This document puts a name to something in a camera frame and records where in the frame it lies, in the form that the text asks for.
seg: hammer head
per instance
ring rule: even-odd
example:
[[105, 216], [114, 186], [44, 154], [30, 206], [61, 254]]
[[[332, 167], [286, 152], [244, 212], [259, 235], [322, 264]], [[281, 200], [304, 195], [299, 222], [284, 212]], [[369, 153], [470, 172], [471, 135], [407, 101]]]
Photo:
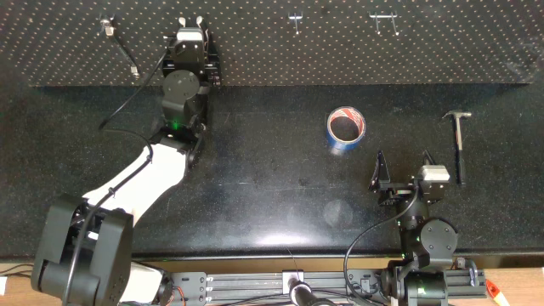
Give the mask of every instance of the hammer head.
[[449, 115], [454, 116], [454, 118], [463, 118], [463, 117], [470, 117], [473, 115], [470, 111], [462, 111], [462, 110], [450, 110], [442, 118], [445, 118]]

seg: hammer handle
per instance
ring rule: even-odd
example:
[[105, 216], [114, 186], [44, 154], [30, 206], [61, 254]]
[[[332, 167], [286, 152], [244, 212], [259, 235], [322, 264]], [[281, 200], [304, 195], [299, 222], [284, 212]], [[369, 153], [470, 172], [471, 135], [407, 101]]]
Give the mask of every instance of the hammer handle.
[[465, 160], [462, 158], [462, 150], [457, 150], [457, 183], [464, 187], [467, 185]]

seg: black perforated board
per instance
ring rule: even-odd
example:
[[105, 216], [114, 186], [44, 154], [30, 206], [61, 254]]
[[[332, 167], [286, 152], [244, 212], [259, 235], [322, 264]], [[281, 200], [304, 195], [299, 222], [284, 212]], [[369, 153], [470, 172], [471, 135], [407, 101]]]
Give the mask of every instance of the black perforated board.
[[[376, 33], [369, 12], [396, 11]], [[289, 14], [302, 14], [296, 35]], [[536, 1], [20, 1], [0, 7], [0, 54], [31, 85], [138, 84], [99, 34], [116, 14], [144, 73], [179, 16], [202, 15], [223, 85], [533, 82], [544, 66], [544, 3]], [[155, 76], [153, 85], [161, 83]]]

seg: blue tape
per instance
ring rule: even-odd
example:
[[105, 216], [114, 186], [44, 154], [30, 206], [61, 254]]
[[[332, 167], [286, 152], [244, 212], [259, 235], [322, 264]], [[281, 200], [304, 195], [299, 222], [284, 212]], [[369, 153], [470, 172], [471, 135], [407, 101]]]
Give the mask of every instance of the blue tape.
[[[359, 129], [359, 136], [356, 139], [350, 140], [350, 141], [341, 140], [331, 130], [331, 122], [341, 116], [349, 118], [351, 121], [355, 123], [355, 125], [357, 125], [357, 128]], [[338, 107], [337, 109], [332, 111], [332, 113], [329, 115], [329, 117], [326, 120], [326, 132], [327, 132], [327, 138], [329, 139], [329, 143], [331, 144], [333, 148], [336, 148], [339, 150], [352, 150], [357, 146], [360, 140], [363, 139], [363, 137], [365, 136], [365, 132], [366, 132], [365, 118], [360, 113], [360, 111], [356, 110], [355, 108], [351, 106]]]

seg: hammer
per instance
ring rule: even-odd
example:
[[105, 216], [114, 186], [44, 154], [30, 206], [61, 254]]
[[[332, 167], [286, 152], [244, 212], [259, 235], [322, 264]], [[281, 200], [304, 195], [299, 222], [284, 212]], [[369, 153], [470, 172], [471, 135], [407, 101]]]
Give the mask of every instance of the hammer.
[[450, 110], [442, 118], [445, 118], [448, 115], [453, 115], [456, 120], [456, 142], [457, 142], [457, 183], [464, 187], [467, 185], [465, 181], [465, 161], [462, 158], [462, 137], [461, 137], [461, 118], [470, 117], [473, 114], [468, 111], [461, 110]]

